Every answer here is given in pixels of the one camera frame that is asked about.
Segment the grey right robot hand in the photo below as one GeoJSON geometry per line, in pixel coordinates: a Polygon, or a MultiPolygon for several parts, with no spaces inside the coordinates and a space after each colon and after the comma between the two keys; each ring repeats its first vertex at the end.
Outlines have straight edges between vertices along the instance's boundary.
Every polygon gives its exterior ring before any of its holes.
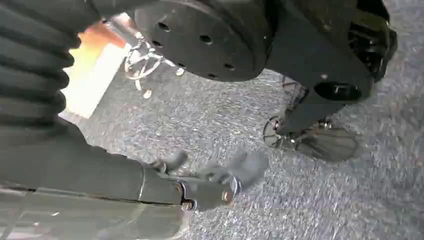
{"type": "Polygon", "coordinates": [[[3,240],[176,240],[192,212],[229,205],[264,176],[262,152],[183,171],[176,152],[153,162],[88,144],[72,123],[0,125],[3,240]]]}

